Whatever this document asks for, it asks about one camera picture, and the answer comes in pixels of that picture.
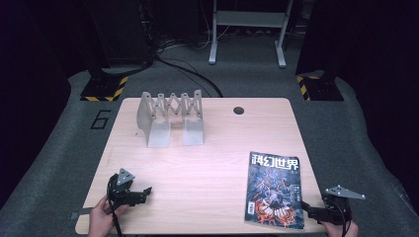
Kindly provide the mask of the dark illustrated magazine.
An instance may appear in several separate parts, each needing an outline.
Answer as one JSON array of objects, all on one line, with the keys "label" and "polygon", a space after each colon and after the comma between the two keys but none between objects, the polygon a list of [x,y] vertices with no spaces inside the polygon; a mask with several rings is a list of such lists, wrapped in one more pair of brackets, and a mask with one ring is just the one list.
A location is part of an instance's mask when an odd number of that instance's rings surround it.
[{"label": "dark illustrated magazine", "polygon": [[245,221],[302,230],[301,192],[297,157],[250,152]]}]

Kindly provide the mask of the person's right hand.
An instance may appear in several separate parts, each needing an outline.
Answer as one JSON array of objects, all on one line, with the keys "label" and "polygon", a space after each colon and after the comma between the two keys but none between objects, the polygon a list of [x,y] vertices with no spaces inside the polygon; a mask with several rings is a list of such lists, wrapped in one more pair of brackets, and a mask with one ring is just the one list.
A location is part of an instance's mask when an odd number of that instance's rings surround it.
[{"label": "person's right hand", "polygon": [[335,225],[321,221],[328,237],[359,237],[359,226],[354,221],[348,221],[344,225]]}]

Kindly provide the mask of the grey tape strip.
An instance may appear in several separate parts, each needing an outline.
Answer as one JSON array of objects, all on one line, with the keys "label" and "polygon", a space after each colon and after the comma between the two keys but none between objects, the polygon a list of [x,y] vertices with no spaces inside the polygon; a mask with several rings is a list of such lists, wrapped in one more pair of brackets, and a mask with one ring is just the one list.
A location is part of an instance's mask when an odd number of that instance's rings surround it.
[{"label": "grey tape strip", "polygon": [[84,208],[79,208],[76,209],[74,211],[72,211],[69,215],[69,219],[70,220],[75,220],[77,219],[80,215],[86,215],[89,214],[92,210],[92,207],[84,207]]}]

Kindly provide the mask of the person's left hand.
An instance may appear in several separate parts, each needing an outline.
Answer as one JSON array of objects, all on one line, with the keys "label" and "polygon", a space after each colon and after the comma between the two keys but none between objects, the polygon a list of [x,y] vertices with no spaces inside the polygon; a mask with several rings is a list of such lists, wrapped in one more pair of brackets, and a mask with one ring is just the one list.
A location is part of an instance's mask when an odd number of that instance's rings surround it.
[{"label": "person's left hand", "polygon": [[108,198],[102,197],[90,212],[88,237],[107,237],[114,227]]}]

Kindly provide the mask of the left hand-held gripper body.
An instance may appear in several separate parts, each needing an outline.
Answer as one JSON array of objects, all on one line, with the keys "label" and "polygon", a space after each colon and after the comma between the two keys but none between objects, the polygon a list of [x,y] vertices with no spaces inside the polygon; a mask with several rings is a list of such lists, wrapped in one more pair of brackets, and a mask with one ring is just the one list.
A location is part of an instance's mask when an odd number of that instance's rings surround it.
[{"label": "left hand-held gripper body", "polygon": [[108,200],[113,203],[113,207],[119,207],[127,204],[135,206],[140,203],[138,198],[141,196],[140,192],[132,192],[130,187],[133,183],[135,175],[124,168],[120,168],[119,172],[114,174],[107,184]]}]

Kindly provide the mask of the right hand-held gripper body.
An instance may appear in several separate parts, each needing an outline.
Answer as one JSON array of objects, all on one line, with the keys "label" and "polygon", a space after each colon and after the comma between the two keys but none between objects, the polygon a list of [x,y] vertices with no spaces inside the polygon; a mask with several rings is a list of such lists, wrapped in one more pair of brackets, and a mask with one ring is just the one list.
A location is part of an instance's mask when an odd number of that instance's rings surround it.
[{"label": "right hand-held gripper body", "polygon": [[344,225],[346,222],[352,220],[352,210],[349,205],[349,199],[365,200],[364,194],[358,194],[350,191],[340,185],[334,188],[328,188],[322,195],[322,200],[325,205],[325,213],[327,214],[326,222],[335,225]]}]

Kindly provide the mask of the dark curtain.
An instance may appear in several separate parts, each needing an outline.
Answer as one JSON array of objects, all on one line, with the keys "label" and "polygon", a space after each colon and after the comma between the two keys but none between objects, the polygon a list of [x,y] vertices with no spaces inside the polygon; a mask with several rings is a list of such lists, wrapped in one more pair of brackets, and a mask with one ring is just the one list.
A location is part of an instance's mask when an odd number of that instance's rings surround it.
[{"label": "dark curtain", "polygon": [[25,0],[0,0],[0,208],[67,104],[67,76]]},{"label": "dark curtain", "polygon": [[332,72],[419,214],[419,0],[316,0],[296,72]]}]

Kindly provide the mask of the black hazard-striped stand base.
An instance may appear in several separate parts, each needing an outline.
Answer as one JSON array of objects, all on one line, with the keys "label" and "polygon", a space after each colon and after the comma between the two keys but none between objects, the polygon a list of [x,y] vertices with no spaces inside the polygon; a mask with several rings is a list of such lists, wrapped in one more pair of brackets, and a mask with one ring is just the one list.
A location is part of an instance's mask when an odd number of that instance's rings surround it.
[{"label": "black hazard-striped stand base", "polygon": [[321,76],[297,75],[296,80],[303,98],[306,101],[334,101],[344,100],[335,83],[334,74],[324,72]]},{"label": "black hazard-striped stand base", "polygon": [[126,82],[126,76],[109,76],[101,81],[90,80],[80,94],[80,100],[89,102],[117,101]]}]

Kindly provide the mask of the white metal stand frame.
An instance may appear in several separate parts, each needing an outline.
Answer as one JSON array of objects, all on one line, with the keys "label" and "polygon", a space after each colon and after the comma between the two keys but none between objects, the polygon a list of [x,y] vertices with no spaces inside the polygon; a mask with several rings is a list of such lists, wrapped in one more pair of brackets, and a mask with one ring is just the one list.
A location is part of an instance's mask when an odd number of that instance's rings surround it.
[{"label": "white metal stand frame", "polygon": [[284,12],[243,12],[243,11],[224,11],[217,9],[217,0],[212,1],[212,33],[211,47],[209,51],[209,64],[216,63],[217,54],[217,27],[256,27],[256,28],[275,28],[280,29],[279,38],[275,41],[275,49],[280,68],[286,68],[287,63],[284,55],[283,43],[287,32],[293,0],[287,0],[287,8]]}]

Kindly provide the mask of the tall black cabinet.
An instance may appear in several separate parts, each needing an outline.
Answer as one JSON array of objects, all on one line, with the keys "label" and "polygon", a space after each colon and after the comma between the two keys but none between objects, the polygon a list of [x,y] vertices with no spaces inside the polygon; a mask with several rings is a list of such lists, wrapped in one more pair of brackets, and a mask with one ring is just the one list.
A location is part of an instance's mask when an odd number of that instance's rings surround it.
[{"label": "tall black cabinet", "polygon": [[152,64],[139,0],[86,0],[86,4],[109,66]]}]

